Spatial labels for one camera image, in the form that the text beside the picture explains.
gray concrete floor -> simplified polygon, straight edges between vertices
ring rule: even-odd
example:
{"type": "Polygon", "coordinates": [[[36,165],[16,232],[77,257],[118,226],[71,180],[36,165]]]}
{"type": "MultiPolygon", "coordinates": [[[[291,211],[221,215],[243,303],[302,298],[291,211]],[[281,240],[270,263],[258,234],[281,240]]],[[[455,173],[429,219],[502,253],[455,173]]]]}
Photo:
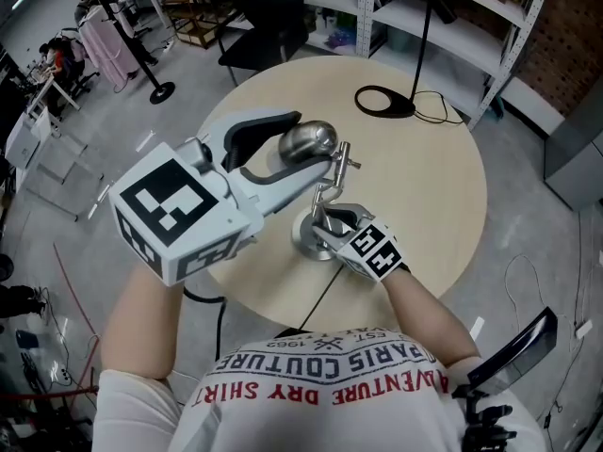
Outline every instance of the gray concrete floor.
{"type": "MultiPolygon", "coordinates": [[[[165,31],[156,30],[148,36],[147,48],[156,47],[165,37],[165,31]]],[[[83,156],[105,174],[105,179],[99,183],[74,167],[63,186],[39,173],[32,182],[43,193],[52,194],[57,202],[78,213],[81,216],[78,222],[70,222],[21,193],[10,209],[2,252],[14,260],[16,267],[8,284],[48,287],[70,351],[69,370],[75,379],[79,379],[84,368],[93,338],[76,307],[55,250],[94,331],[102,333],[137,258],[118,237],[106,201],[90,219],[87,214],[103,188],[159,141],[176,145],[196,134],[212,108],[233,88],[226,69],[217,65],[219,52],[217,45],[205,51],[176,44],[165,55],[155,53],[160,58],[153,68],[157,79],[173,81],[177,86],[172,97],[161,105],[149,103],[153,88],[140,73],[121,93],[114,93],[103,78],[97,80],[92,92],[79,100],[82,110],[65,112],[62,128],[89,144],[83,156]],[[136,148],[151,131],[154,135],[137,152],[136,148]]],[[[316,52],[304,48],[296,57],[316,52]]],[[[241,81],[249,76],[245,72],[236,74],[241,81]]],[[[507,114],[500,122],[485,117],[476,127],[474,137],[488,184],[487,218],[473,261],[443,301],[468,328],[478,316],[485,320],[477,343],[483,356],[491,356],[517,334],[513,305],[505,292],[505,270],[517,254],[529,257],[538,273],[544,303],[569,319],[568,322],[560,318],[557,348],[513,386],[542,425],[572,353],[576,353],[579,345],[573,338],[570,342],[579,287],[577,321],[591,318],[594,328],[584,339],[583,349],[559,396],[562,412],[557,413],[553,408],[549,430],[556,451],[566,446],[571,449],[571,441],[591,420],[603,378],[603,272],[599,264],[603,211],[597,204],[578,215],[553,195],[542,180],[544,143],[515,117],[507,114]]],[[[43,162],[59,173],[64,172],[69,163],[66,154],[56,146],[47,151],[43,162]]],[[[507,281],[524,327],[543,309],[530,263],[517,259],[508,270],[507,281]]],[[[216,286],[205,276],[193,277],[187,286],[207,296],[218,294],[216,286]]],[[[185,300],[176,370],[200,377],[211,367],[217,316],[217,305],[185,300]]],[[[54,360],[63,363],[67,360],[52,321],[45,325],[37,322],[36,317],[20,316],[3,320],[3,324],[7,331],[0,335],[0,373],[10,378],[17,390],[28,392],[14,330],[29,327],[46,333],[45,348],[38,357],[46,379],[46,369],[54,360]]],[[[229,302],[222,349],[268,339],[282,329],[242,305],[229,302]]],[[[98,353],[92,363],[100,370],[98,353]]],[[[186,401],[196,381],[174,374],[171,384],[178,399],[186,401]]],[[[75,410],[90,417],[94,412],[83,398],[77,399],[75,410]]]]}

